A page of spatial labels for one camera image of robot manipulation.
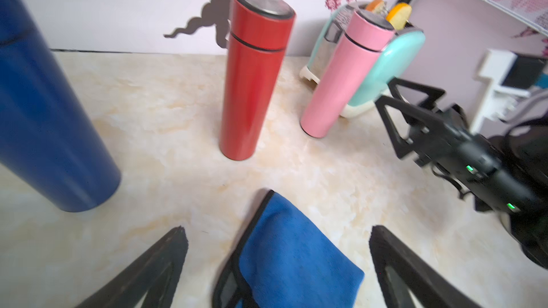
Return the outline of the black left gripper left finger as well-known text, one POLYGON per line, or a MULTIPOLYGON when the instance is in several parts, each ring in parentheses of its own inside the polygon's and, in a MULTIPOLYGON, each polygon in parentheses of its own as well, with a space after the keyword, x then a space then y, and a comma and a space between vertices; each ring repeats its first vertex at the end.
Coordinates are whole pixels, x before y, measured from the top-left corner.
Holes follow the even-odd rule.
POLYGON ((79 307, 170 307, 188 252, 183 227, 168 231, 79 307))

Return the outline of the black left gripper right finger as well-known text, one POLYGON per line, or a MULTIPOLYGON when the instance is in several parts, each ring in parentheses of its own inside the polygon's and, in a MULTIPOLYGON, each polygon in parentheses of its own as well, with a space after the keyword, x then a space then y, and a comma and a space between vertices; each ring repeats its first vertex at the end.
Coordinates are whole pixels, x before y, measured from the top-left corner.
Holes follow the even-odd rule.
POLYGON ((387 307, 478 307, 388 228, 372 228, 370 253, 387 307))

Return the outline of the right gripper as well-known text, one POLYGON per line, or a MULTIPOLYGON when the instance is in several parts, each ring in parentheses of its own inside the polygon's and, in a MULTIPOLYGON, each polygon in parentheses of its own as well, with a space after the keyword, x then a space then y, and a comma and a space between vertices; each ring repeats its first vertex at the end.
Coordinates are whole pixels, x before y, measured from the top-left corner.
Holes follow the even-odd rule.
POLYGON ((453 183, 460 199, 474 195, 478 211, 541 212, 541 120, 521 123, 529 128, 521 135, 485 138, 468 131, 459 106, 435 108, 445 90, 402 78, 389 81, 388 89, 392 98, 381 96, 375 105, 399 159, 421 152, 421 164, 453 183), (406 103, 407 94, 421 94, 421 101, 406 103))

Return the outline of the pink thermos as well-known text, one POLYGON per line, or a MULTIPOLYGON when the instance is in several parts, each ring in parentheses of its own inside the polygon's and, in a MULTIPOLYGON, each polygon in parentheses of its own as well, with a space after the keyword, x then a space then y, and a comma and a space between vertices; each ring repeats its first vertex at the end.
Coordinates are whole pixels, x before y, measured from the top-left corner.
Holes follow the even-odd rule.
POLYGON ((385 18, 361 9, 352 14, 301 117, 303 131, 326 137, 394 35, 385 18))

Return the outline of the blue microfiber cloth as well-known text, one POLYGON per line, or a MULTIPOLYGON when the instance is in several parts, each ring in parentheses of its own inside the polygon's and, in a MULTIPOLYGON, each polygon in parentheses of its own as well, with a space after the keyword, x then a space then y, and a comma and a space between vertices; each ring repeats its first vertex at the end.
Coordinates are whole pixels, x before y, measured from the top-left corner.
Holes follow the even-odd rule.
POLYGON ((214 287, 213 307, 353 307, 364 272, 275 191, 257 207, 214 287))

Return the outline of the blue thermos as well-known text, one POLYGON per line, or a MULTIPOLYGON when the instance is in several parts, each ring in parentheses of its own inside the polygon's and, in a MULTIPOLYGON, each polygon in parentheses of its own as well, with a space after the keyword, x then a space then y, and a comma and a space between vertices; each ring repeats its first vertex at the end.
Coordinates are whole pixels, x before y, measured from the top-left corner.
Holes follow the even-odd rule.
POLYGON ((66 212, 101 205, 121 182, 22 0, 1 0, 1 164, 66 212))

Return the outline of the red thermos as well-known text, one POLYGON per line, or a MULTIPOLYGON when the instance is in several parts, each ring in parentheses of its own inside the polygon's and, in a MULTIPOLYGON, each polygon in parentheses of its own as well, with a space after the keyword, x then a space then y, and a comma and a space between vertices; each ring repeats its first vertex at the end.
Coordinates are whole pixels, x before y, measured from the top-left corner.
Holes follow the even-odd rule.
POLYGON ((231 0, 219 142, 231 160, 255 153, 295 18, 284 0, 231 0))

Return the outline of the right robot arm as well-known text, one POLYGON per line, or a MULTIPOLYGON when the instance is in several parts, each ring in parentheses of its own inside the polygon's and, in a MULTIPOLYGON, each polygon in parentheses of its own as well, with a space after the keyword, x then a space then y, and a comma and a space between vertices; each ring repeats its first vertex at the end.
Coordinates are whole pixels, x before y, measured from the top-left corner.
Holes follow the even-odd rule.
POLYGON ((506 231, 525 256, 547 267, 547 117, 516 125, 527 132, 485 138, 469 131, 462 108, 442 111, 435 88, 400 78, 375 106, 399 159, 415 153, 415 163, 448 181, 464 200, 473 195, 475 210, 500 215, 506 231))

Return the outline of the mint green toaster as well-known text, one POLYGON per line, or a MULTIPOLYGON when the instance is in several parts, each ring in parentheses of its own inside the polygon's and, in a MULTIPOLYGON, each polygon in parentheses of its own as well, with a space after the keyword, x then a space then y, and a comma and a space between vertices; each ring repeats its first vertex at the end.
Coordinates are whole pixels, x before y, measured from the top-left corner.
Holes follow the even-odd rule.
MULTIPOLYGON (((320 82, 352 13, 357 9, 364 9, 367 5, 366 1, 355 1, 337 8, 331 14, 318 36, 308 63, 299 73, 301 78, 315 83, 320 82)), ((359 89, 342 110, 341 116, 347 119, 355 118, 373 108, 379 96, 388 95, 388 82, 403 74, 425 41, 423 30, 409 22, 403 29, 396 31, 359 89)))

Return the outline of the toast slice front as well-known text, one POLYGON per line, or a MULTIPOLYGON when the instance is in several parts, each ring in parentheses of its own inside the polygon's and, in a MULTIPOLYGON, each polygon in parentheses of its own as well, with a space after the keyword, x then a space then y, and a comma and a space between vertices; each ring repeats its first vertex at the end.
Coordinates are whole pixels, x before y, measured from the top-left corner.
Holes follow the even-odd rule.
POLYGON ((412 7, 406 3, 396 4, 387 14, 386 20, 392 25, 395 30, 404 29, 412 14, 412 7))

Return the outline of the toast slice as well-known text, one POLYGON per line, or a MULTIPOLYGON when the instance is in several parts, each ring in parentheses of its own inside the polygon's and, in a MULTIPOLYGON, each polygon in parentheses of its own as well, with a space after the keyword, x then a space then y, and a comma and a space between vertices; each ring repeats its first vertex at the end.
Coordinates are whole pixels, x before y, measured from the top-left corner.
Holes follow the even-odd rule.
POLYGON ((370 11, 374 14, 384 15, 386 10, 386 1, 384 0, 372 0, 366 7, 366 11, 370 11))
POLYGON ((395 30, 404 29, 412 14, 412 7, 406 3, 396 4, 387 14, 386 20, 392 25, 395 30))

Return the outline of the toast slice rear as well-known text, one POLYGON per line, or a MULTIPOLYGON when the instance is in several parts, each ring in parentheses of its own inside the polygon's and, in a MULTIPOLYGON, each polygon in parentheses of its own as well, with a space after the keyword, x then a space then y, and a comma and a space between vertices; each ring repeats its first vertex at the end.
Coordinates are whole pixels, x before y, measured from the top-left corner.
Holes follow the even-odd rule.
POLYGON ((366 11, 370 11, 374 14, 384 15, 386 10, 386 1, 384 0, 372 0, 366 7, 366 11))

